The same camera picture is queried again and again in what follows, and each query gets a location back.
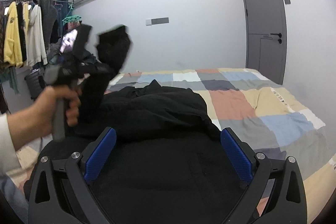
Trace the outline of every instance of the metal screw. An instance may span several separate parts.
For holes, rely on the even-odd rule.
[[[263,160],[265,158],[265,155],[263,153],[257,153],[257,158]]]
[[[295,163],[295,162],[296,162],[295,158],[292,157],[292,156],[288,157],[288,160],[289,160],[289,162],[291,162],[291,163]]]
[[[48,157],[47,156],[44,156],[41,158],[41,162],[47,162],[48,161]]]
[[[81,155],[81,154],[80,154],[79,152],[73,152],[73,153],[71,154],[71,158],[73,158],[73,159],[77,159],[77,158],[79,158],[80,155]]]

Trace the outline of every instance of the door frame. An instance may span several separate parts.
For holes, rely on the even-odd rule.
[[[249,26],[247,21],[246,14],[246,0],[244,2],[244,13],[245,13],[245,21],[246,21],[246,63],[245,67],[248,64],[248,53],[249,53]],[[285,76],[285,68],[286,68],[286,57],[287,57],[287,23],[286,23],[286,12],[285,12],[285,3],[284,0],[279,0],[281,5],[281,19],[283,25],[283,35],[282,35],[282,43],[283,43],[283,52],[282,52],[282,64],[281,64],[281,75],[280,75],[280,83],[283,84],[284,76]]]

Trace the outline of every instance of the blue gripper pad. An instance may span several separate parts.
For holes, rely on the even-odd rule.
[[[220,134],[220,142],[239,178],[250,183],[253,179],[252,164],[226,129]]]
[[[116,131],[111,128],[86,161],[84,180],[87,184],[96,180],[117,141]]]

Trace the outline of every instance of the green clip hanger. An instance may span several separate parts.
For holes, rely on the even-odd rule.
[[[70,11],[68,12],[65,19],[62,20],[63,24],[66,24],[68,22],[80,21],[82,19],[82,17],[80,16],[68,16],[73,10],[72,4],[70,4],[69,8],[70,8]]]

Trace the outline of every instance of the patchwork bedspread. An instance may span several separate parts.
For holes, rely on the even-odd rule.
[[[251,69],[120,74],[110,82],[106,92],[125,86],[144,87],[154,79],[161,85],[190,88],[200,94],[207,103],[212,122],[219,129],[231,127],[254,151],[261,151],[273,159],[294,156],[304,180],[308,223],[315,219],[336,187],[336,155],[328,148],[326,125],[322,120],[284,87]],[[23,167],[36,159],[38,143],[18,152]],[[15,175],[17,172],[14,170],[8,175],[17,186],[19,193],[16,195],[19,195],[31,170]],[[270,182],[259,203],[259,212],[266,205],[271,187]]]

